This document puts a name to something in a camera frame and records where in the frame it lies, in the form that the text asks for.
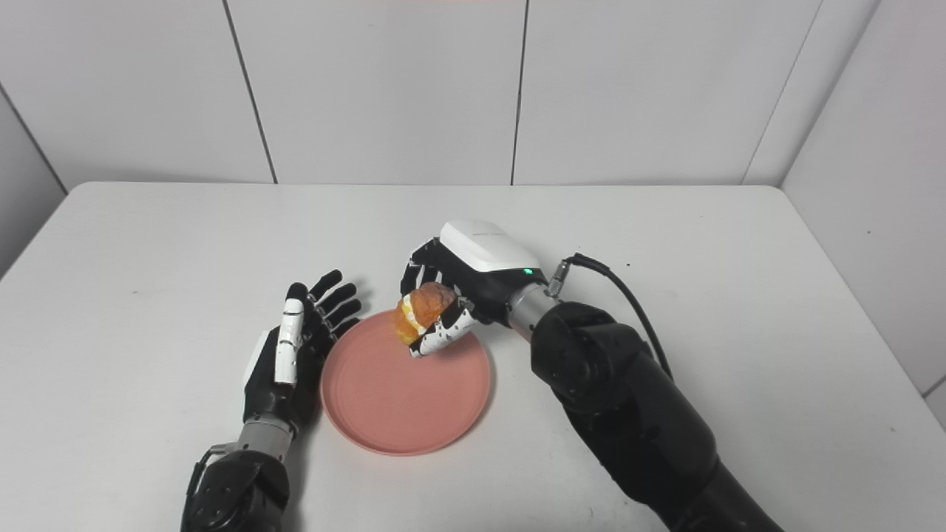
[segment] white table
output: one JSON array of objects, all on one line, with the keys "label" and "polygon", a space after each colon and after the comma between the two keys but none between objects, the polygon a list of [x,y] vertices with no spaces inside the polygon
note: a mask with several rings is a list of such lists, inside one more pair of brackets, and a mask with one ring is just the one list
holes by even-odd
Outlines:
[{"label": "white table", "polygon": [[[773,188],[88,184],[0,282],[4,528],[175,529],[194,460],[237,436],[289,283],[341,268],[385,310],[410,250],[461,217],[547,269],[580,250],[619,272],[786,531],[946,527],[946,434]],[[563,295],[635,323],[595,274]],[[477,334],[495,387],[475,428],[392,458],[320,420],[289,458],[289,531],[663,530],[571,432],[527,346]]]}]

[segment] black robotic finger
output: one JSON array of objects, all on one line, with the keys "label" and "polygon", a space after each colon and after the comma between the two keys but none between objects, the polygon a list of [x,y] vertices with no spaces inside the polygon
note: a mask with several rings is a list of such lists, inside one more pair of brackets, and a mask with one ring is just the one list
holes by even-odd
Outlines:
[{"label": "black robotic finger", "polygon": [[401,295],[407,295],[417,288],[417,277],[420,276],[422,266],[417,264],[408,264],[404,269],[404,276],[401,277]]},{"label": "black robotic finger", "polygon": [[338,270],[332,270],[331,272],[322,276],[319,279],[319,282],[315,283],[312,286],[312,290],[308,291],[309,299],[314,303],[320,299],[322,296],[328,292],[328,289],[342,282],[342,272]]},{"label": "black robotic finger", "polygon": [[417,286],[437,280],[438,274],[440,274],[440,270],[437,270],[435,267],[430,265],[425,266],[424,273],[420,275],[420,284]]},{"label": "black robotic finger", "polygon": [[336,338],[341,338],[344,333],[348,332],[348,329],[356,326],[359,321],[360,320],[358,318],[348,320],[332,329],[332,334],[335,335]]},{"label": "black robotic finger", "polygon": [[358,291],[358,288],[352,283],[341,286],[333,293],[330,293],[325,299],[322,300],[316,307],[321,309],[322,312],[328,314],[333,311],[342,301],[350,299]]},{"label": "black robotic finger", "polygon": [[[435,264],[436,251],[439,247],[439,239],[430,239],[411,254],[411,259],[408,260],[408,265],[404,269],[404,276],[401,277],[401,295],[411,293],[422,283],[433,280],[437,276]],[[428,272],[430,267],[434,267],[432,272]]]},{"label": "black robotic finger", "polygon": [[450,288],[454,292],[457,292],[455,281],[453,280],[453,277],[447,272],[442,272],[442,275],[440,276],[440,284]]},{"label": "black robotic finger", "polygon": [[286,292],[286,299],[298,299],[302,301],[303,307],[306,309],[306,315],[315,308],[311,301],[307,297],[308,288],[302,283],[292,283],[292,286],[289,287],[289,290]]},{"label": "black robotic finger", "polygon": [[325,317],[329,328],[335,328],[338,324],[352,317],[355,312],[361,310],[361,302],[358,299],[345,301],[334,312]]}]

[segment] robotic arm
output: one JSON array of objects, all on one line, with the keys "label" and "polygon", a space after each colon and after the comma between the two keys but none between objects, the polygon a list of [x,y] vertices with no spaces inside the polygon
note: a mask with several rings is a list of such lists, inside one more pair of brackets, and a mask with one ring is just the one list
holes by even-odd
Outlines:
[{"label": "robotic arm", "polygon": [[[338,270],[307,290],[293,284],[280,325],[260,337],[248,368],[243,429],[235,443],[215,445],[194,467],[182,532],[278,532],[289,501],[284,459],[311,421],[329,349],[358,320],[355,285]],[[206,466],[211,456],[222,457]]]},{"label": "robotic arm", "polygon": [[[615,280],[662,364],[633,328],[558,299],[571,264]],[[411,346],[414,356],[445,346],[477,321],[512,328],[531,343],[533,372],[552,388],[575,432],[624,493],[669,529],[781,531],[720,461],[710,427],[674,385],[646,315],[606,266],[576,255],[548,281],[500,228],[461,221],[414,252],[401,292],[438,279],[460,297]]]}]

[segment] pink plate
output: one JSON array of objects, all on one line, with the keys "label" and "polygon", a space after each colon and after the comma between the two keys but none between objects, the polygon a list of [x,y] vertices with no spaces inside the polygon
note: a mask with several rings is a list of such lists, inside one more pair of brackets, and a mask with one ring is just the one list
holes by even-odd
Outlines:
[{"label": "pink plate", "polygon": [[467,334],[448,348],[411,358],[394,335],[393,310],[345,333],[322,373],[332,424],[361,447],[406,456],[441,449],[476,422],[489,396],[489,358]]}]

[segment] silver metal cylinder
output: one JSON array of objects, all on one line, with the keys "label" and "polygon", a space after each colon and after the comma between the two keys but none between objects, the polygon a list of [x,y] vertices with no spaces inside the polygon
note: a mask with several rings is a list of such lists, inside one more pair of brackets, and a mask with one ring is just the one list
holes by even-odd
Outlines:
[{"label": "silver metal cylinder", "polygon": [[507,321],[509,326],[527,341],[532,341],[532,331],[546,312],[561,303],[545,294],[544,285],[534,283],[513,294],[509,300]]},{"label": "silver metal cylinder", "polygon": [[275,416],[255,416],[246,420],[236,441],[238,451],[259,451],[282,462],[292,443],[292,429]]}]

